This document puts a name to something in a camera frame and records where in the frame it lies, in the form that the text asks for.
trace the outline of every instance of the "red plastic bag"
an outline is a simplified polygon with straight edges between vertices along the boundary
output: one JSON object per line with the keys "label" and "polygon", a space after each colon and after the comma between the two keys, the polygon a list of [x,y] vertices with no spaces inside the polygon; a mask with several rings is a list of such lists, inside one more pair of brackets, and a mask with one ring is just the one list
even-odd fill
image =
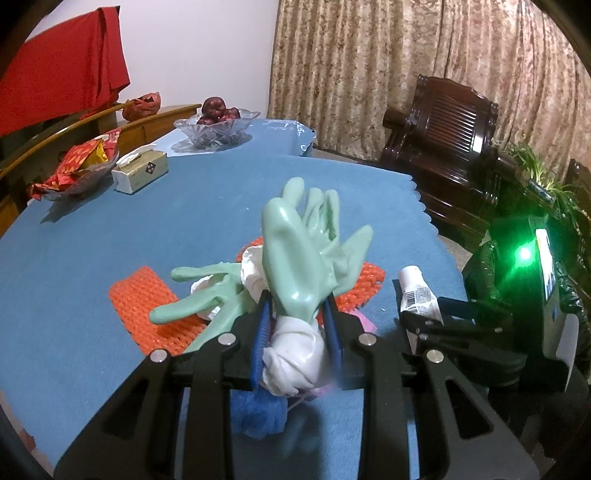
{"label": "red plastic bag", "polygon": [[156,115],[160,110],[161,99],[160,93],[146,93],[139,98],[132,100],[134,103],[131,106],[126,106],[123,109],[123,118],[128,122],[139,120],[150,115]]}

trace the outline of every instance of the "blue tablecloth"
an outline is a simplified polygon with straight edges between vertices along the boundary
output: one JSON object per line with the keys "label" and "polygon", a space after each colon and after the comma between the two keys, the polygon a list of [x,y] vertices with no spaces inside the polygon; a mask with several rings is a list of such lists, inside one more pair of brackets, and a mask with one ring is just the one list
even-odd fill
{"label": "blue tablecloth", "polygon": [[[109,287],[149,265],[185,296],[189,285],[170,281],[170,270],[232,260],[260,236],[263,205],[290,177],[340,193],[344,238],[374,227],[367,260],[386,271],[386,282],[363,312],[380,335],[395,330],[392,280],[406,265],[418,265],[436,295],[465,298],[408,176],[254,153],[169,163],[168,174],[132,196],[109,186],[77,208],[33,203],[0,239],[0,390],[54,464],[143,359]],[[362,403],[361,391],[336,392],[296,407],[281,435],[234,438],[237,478],[356,478]]]}
{"label": "blue tablecloth", "polygon": [[[316,132],[296,120],[255,118],[244,132],[238,145],[219,147],[217,153],[245,155],[272,152],[310,156],[312,142],[315,138]],[[211,154],[215,151],[215,148],[207,151],[195,149],[191,141],[180,130],[173,130],[154,143],[169,157],[194,155],[195,153]]]}

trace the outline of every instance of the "apple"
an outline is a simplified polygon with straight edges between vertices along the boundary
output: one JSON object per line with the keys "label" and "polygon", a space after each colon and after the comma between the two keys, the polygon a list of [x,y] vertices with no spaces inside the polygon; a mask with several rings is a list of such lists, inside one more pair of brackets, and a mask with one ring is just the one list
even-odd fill
{"label": "apple", "polygon": [[226,120],[236,120],[240,118],[240,112],[238,108],[229,108],[224,111],[223,115],[220,117],[220,122],[225,122]]}
{"label": "apple", "polygon": [[226,111],[226,103],[221,97],[210,97],[203,102],[201,113],[203,116],[218,120]]}
{"label": "apple", "polygon": [[213,125],[216,121],[212,118],[203,116],[199,120],[197,120],[198,125]]}

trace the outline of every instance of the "beige curtain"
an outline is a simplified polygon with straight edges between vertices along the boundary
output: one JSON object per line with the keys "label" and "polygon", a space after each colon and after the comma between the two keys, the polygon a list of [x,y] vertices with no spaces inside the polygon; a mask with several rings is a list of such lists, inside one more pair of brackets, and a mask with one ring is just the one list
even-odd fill
{"label": "beige curtain", "polygon": [[318,146],[376,160],[387,105],[408,112],[418,74],[499,104],[495,137],[525,140],[563,177],[591,167],[591,77],[530,0],[281,0],[269,116]]}

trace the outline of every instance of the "glass bowl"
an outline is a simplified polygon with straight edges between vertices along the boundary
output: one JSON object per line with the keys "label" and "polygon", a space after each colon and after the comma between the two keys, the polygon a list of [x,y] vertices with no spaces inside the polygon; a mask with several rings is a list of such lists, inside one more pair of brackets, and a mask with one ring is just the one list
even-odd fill
{"label": "glass bowl", "polygon": [[235,120],[226,120],[213,125],[198,125],[197,122],[202,117],[201,113],[198,113],[191,118],[176,120],[174,126],[187,135],[197,148],[233,145],[240,141],[244,130],[261,114],[244,108],[239,108],[238,111],[240,118]]}

